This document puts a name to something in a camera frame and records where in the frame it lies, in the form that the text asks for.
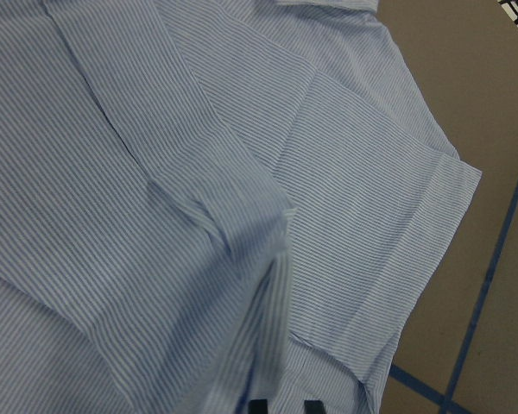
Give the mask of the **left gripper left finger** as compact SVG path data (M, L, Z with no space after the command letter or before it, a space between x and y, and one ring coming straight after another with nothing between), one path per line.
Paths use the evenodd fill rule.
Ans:
M269 414L267 399L251 399L247 405L248 414Z

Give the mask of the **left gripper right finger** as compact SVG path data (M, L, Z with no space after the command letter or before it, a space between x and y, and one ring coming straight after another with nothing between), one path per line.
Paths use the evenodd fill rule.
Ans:
M325 414L325 405L321 400L305 400L305 414Z

